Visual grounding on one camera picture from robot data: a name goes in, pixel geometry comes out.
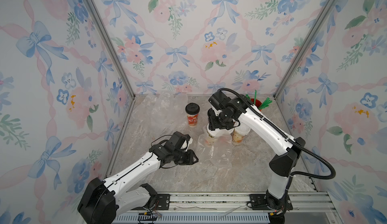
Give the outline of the clear plastic carrier bag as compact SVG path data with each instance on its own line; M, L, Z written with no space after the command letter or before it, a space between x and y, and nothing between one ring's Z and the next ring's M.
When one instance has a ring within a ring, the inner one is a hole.
M199 136L195 153L199 163L212 164L219 169L229 169L232 166L232 137L226 130L221 130L215 137L208 133Z

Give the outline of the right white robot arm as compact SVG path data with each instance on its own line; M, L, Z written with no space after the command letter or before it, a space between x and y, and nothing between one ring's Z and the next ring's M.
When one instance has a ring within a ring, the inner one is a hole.
M274 151L269 162L272 178L264 200L268 209L285 212L290 204L288 190L292 171L300 156L295 139L269 120L246 96L232 89L221 88L210 98L208 110L209 129L234 129L235 123L249 127Z

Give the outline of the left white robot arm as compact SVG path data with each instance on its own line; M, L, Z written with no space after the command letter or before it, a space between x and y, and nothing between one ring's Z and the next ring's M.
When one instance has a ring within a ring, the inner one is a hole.
M177 131L152 145L123 171L104 180L94 178L86 187L78 213L88 224L111 224L117 216L133 209L153 211L157 205L157 191L149 184L142 184L135 190L132 187L167 164L189 166L198 163L198 157L189 149L191 143L188 134Z

